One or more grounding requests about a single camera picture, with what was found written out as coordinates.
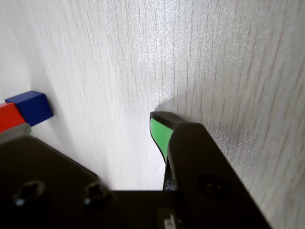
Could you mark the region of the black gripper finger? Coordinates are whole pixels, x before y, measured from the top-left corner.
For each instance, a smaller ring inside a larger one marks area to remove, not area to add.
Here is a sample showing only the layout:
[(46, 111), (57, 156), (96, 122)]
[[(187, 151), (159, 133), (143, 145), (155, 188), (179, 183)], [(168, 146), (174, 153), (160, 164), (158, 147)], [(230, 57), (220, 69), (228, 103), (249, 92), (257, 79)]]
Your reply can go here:
[(0, 135), (3, 229), (117, 229), (120, 215), (100, 178), (31, 134)]
[(150, 113), (151, 137), (167, 160), (194, 229), (267, 229), (269, 223), (200, 123), (171, 112)]

